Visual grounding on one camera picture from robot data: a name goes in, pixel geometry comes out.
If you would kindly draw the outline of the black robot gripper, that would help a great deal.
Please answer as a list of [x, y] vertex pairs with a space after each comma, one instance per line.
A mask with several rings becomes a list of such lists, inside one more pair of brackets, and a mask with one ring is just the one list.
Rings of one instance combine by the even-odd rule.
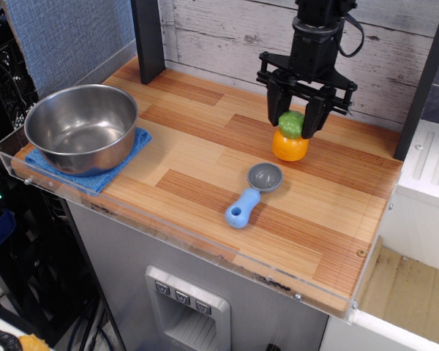
[[309, 19], [293, 19], [294, 35], [289, 55], [259, 55], [261, 67], [257, 81], [266, 85], [268, 117], [272, 126], [289, 111], [293, 97], [308, 101], [301, 136], [307, 140], [321, 130], [329, 113], [348, 113], [357, 85], [335, 69], [338, 55], [349, 55], [341, 48], [345, 22], [357, 25], [350, 16], [331, 17], [319, 26]]

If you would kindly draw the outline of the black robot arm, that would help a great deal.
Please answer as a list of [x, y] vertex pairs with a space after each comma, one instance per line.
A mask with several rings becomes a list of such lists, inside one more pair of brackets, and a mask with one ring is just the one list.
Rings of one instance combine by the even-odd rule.
[[273, 126], [290, 109], [293, 97], [307, 101], [301, 136], [310, 139], [323, 128], [330, 112], [345, 115], [358, 86], [335, 68], [338, 55], [350, 58], [362, 49], [345, 53], [341, 39], [345, 23], [363, 28], [349, 12], [355, 1], [297, 1], [290, 54], [262, 52], [257, 81], [267, 88], [268, 117]]

